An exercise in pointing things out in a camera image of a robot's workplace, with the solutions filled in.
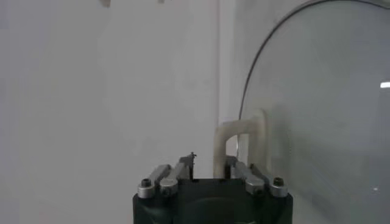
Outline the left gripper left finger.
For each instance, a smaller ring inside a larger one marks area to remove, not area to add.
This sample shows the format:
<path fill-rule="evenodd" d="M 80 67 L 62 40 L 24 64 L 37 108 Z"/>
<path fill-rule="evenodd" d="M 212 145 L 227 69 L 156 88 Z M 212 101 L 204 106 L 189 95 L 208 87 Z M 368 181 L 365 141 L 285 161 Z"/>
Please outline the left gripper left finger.
<path fill-rule="evenodd" d="M 178 163 L 172 167 L 163 164 L 156 167 L 153 172 L 143 178 L 138 185 L 139 198 L 153 198 L 157 192 L 166 197 L 175 195 L 179 190 L 180 180 L 193 180 L 194 159 L 196 155 L 191 152 L 180 157 Z"/>

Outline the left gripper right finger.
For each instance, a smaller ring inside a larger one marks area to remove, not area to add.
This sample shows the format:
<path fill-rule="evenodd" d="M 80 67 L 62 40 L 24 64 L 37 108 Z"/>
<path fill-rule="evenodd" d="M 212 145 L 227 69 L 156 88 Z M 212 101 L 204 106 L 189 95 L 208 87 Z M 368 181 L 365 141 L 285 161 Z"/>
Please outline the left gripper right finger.
<path fill-rule="evenodd" d="M 283 178 L 271 175 L 255 164 L 246 166 L 234 156 L 226 156 L 225 177 L 242 180 L 245 190 L 251 195 L 266 191 L 275 198 L 288 196 L 288 187 Z"/>

